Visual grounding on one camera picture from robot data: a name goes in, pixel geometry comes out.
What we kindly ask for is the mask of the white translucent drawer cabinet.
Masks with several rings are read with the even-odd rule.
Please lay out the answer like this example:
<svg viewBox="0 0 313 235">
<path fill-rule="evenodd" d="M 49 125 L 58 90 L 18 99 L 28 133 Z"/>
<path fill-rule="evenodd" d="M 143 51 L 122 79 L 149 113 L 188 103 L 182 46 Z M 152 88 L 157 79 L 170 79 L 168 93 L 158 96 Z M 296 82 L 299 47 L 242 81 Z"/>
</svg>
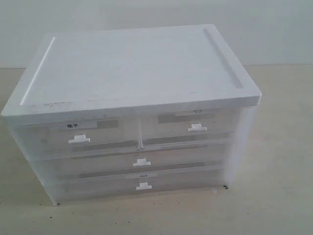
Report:
<svg viewBox="0 0 313 235">
<path fill-rule="evenodd" d="M 221 165 L 229 185 L 209 188 L 227 189 L 261 96 L 212 24 L 55 33 L 44 38 L 1 116 L 45 191 L 46 185 L 63 180 L 44 172 L 43 161 L 53 159 L 27 156 L 15 127 L 126 117 L 138 120 L 136 149 L 115 148 L 57 159 L 226 142 L 229 150 Z M 142 144 L 143 117 L 230 108 L 241 110 L 234 134 L 228 139 L 166 146 Z M 53 201 L 46 193 L 54 205 L 68 201 Z"/>
</svg>

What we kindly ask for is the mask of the bottom wide clear drawer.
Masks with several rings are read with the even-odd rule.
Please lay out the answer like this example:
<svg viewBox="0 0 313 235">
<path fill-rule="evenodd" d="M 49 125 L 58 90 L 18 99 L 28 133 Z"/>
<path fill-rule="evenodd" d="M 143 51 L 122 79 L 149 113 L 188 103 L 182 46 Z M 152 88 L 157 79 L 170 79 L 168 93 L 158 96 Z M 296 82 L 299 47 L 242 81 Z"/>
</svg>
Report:
<svg viewBox="0 0 313 235">
<path fill-rule="evenodd" d="M 59 202 L 97 196 L 228 185 L 224 167 L 220 164 L 210 164 L 68 179 L 46 185 L 45 188 L 52 200 Z"/>
</svg>

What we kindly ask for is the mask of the wide clear drawer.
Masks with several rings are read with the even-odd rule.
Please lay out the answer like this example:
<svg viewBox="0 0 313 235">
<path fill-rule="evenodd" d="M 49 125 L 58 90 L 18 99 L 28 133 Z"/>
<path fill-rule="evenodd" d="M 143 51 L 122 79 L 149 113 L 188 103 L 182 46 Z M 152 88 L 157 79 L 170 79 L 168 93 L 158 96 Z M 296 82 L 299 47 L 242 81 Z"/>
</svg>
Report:
<svg viewBox="0 0 313 235">
<path fill-rule="evenodd" d="M 228 185 L 224 167 L 220 164 L 210 164 L 68 179 L 46 185 L 45 188 L 52 200 L 59 202 L 97 196 Z"/>
<path fill-rule="evenodd" d="M 229 143 L 173 148 L 139 153 L 112 154 L 44 160 L 45 173 L 58 180 L 92 178 L 114 174 L 220 165 L 226 159 Z"/>
</svg>

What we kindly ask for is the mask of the middle wide clear drawer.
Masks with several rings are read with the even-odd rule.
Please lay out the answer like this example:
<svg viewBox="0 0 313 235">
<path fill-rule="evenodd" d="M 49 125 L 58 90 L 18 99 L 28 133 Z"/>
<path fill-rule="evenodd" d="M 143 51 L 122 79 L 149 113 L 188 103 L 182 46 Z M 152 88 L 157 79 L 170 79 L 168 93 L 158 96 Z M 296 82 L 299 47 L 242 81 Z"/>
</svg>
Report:
<svg viewBox="0 0 313 235">
<path fill-rule="evenodd" d="M 114 174 L 220 165 L 226 159 L 229 143 L 173 148 L 139 153 L 112 154 L 44 160 L 45 173 L 58 180 L 92 178 Z"/>
</svg>

